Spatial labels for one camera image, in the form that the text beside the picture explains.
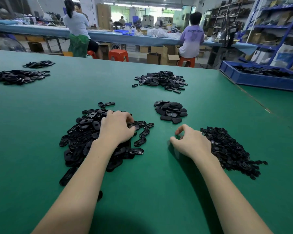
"left hand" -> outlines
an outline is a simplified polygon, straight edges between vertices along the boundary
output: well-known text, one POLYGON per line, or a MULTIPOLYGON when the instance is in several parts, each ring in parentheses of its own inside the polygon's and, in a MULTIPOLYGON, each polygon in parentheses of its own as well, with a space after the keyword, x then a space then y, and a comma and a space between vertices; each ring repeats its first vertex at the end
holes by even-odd
POLYGON ((107 139, 116 146, 129 140, 136 129, 134 126, 128 128, 127 122, 134 123, 133 117, 128 112, 109 110, 106 118, 101 120, 99 139, 107 139))

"person in purple shirt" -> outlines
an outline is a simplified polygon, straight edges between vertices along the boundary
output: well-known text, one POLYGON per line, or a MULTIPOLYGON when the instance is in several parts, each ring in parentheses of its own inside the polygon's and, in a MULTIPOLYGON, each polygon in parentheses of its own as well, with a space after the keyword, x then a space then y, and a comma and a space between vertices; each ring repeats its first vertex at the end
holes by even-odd
POLYGON ((204 31, 199 26, 201 18, 200 12, 192 13, 190 15, 191 26, 187 26, 181 34, 180 41, 183 42, 183 45, 179 48, 179 54, 184 58, 193 58, 199 55, 200 44, 204 41, 204 31))

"blue tablecloth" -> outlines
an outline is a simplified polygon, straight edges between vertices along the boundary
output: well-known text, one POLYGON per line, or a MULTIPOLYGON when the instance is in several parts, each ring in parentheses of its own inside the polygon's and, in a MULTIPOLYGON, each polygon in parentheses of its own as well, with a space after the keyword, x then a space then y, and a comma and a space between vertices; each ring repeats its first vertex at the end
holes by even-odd
MULTIPOLYGON (((0 25, 0 32, 12 33, 12 34, 24 34, 24 35, 42 35, 42 36, 54 36, 59 38, 68 38, 69 29, 65 27, 54 27, 54 26, 39 26, 39 25, 0 25)), ((163 45, 179 45, 178 39, 170 38, 154 38, 149 36, 129 36, 122 35, 121 33, 115 32, 102 32, 88 30, 91 39, 98 42, 109 42, 109 43, 121 43, 129 45, 139 46, 163 46, 163 45)), ((204 41, 202 45, 206 46, 221 46, 220 43, 214 43, 209 40, 204 41)), ((257 46, 246 43, 236 43, 232 45, 240 51, 250 55, 252 54, 257 46)))

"forearm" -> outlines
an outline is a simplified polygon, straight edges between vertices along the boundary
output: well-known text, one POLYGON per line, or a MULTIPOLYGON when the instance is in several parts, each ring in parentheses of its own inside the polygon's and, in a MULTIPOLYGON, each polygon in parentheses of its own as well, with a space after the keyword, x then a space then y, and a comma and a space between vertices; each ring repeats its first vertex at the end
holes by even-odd
POLYGON ((88 233, 108 161, 117 145, 97 139, 33 233, 88 233))
POLYGON ((225 234, 272 233, 220 164, 194 162, 205 180, 225 234))

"purple shirt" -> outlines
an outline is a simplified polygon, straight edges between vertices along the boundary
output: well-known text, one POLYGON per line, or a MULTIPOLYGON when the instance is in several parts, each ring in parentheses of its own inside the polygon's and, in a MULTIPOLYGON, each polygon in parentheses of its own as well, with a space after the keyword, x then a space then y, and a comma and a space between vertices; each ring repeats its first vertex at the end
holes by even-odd
POLYGON ((188 26, 182 32, 180 41, 183 45, 179 48, 179 53, 184 58, 196 57, 200 52, 200 44, 204 42, 204 31, 198 26, 188 26))

